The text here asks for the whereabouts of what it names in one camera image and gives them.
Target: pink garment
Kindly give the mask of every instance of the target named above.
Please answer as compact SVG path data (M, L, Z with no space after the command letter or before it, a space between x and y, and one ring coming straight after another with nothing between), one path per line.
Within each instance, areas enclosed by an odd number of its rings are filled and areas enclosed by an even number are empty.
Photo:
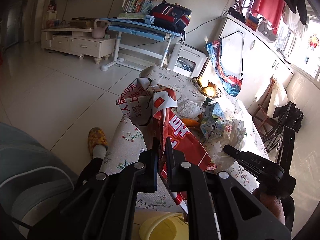
M254 17L257 14L263 15L263 17L271 22L273 33L277 34L284 5L284 0L254 0L251 12Z

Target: yellow bucket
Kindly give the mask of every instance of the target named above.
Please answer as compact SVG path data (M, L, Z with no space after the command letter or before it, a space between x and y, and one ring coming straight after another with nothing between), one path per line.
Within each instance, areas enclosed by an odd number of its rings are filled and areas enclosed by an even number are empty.
M142 240L186 240L189 228L182 213L168 213L144 221L139 235Z

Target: blue desk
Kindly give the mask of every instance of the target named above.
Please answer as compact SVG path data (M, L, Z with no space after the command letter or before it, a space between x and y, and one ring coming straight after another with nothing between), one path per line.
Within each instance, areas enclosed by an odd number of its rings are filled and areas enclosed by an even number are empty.
M100 18L100 20L107 20L109 22L111 22L111 25L109 25L108 29L111 31L116 31L117 33L117 38L116 38L116 44L115 44L115 51L114 51L114 61L113 63L117 63L129 68L133 68L136 70L141 70L135 66L131 66L125 62L119 61L118 60L118 53L119 53L119 48L123 48L123 49L128 49L128 50L132 50L135 52L139 52L145 55L149 55L151 57L155 57L158 59L161 59L161 64L160 67L163 66L165 57L167 56L168 53L168 48L169 45L172 41L172 39L174 39L175 37L180 37L181 34L180 33L176 33L176 32L172 32L169 30L166 30L164 28L160 28L154 25L149 25L149 24L145 24L145 23L141 23L141 22L136 22L136 21L130 21L130 20L122 20L122 19L115 19L115 18ZM128 46L125 44L120 43L121 41L121 35L122 33L128 33L128 34L132 34L132 35L136 35L136 36L141 36L141 37L145 37L145 38L149 38L155 41L167 41L167 47L164 50L164 53L158 54L158 53L154 53L151 52L149 50L145 50L145 49L140 49L137 47L133 47L133 46Z

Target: red bow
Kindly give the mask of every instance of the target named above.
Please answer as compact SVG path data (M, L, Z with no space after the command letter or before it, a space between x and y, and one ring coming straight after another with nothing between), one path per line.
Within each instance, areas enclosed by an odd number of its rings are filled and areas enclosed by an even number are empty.
M312 41L310 41L310 47L314 47L314 48L316 48L316 46L317 46L317 44L316 43L313 43Z

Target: white sock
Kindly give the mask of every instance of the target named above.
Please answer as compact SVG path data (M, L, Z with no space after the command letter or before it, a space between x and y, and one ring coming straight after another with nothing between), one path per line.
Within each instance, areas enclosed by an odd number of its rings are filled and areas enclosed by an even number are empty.
M93 158L100 158L103 160L106 153L107 153L106 147L102 144L97 144L93 148L92 156L93 156Z

